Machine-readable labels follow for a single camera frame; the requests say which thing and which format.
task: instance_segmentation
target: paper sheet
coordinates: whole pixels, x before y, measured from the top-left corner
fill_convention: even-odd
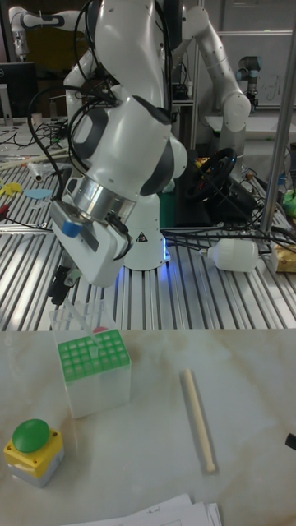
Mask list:
[[[210,526],[207,518],[205,505],[182,505],[169,507],[167,510],[158,511],[153,506],[152,511],[144,510],[139,514],[130,515],[124,519],[107,519],[91,523],[83,523],[80,526]]]
[[[192,502],[190,500],[189,495],[184,493],[183,495],[179,495],[174,497],[173,499],[169,499],[169,501],[161,502],[160,504],[156,504],[155,506],[151,506],[150,508],[146,508],[145,510],[137,511],[135,514],[129,515],[128,517],[119,517],[118,519],[95,520],[90,523],[81,523],[79,524],[79,526],[121,526],[122,524],[125,524],[128,520],[137,519],[145,515],[152,515],[154,513],[158,514],[163,511],[171,510],[174,507],[184,507],[187,505],[192,505]],[[68,526],[78,526],[78,524],[69,524]]]

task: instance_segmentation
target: whiteboard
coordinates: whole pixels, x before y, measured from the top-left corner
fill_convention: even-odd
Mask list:
[[[291,35],[228,35],[224,36],[222,40],[234,73],[238,70],[238,61],[241,58],[247,56],[262,58],[262,69],[259,72],[257,82],[258,108],[280,106]],[[242,91],[247,89],[247,82],[240,82],[239,84]]]

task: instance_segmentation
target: monitor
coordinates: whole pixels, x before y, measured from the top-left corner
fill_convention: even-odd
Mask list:
[[[33,62],[0,63],[0,84],[7,84],[13,117],[26,117],[28,106],[38,93],[36,68]]]

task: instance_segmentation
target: steering wheel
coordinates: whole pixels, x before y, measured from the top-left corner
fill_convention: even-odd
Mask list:
[[[224,148],[212,155],[200,168],[197,167],[187,185],[186,199],[198,202],[214,196],[224,185],[236,159],[237,155],[232,148]]]

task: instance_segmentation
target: metal pole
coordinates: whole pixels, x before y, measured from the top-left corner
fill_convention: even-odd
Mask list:
[[[271,174],[266,190],[261,230],[270,232],[275,203],[278,194],[278,179],[283,167],[284,152],[289,138],[289,127],[292,118],[296,94],[296,17],[292,33],[287,69],[284,81],[283,96],[280,105],[280,115],[276,130],[275,146],[271,161]]]

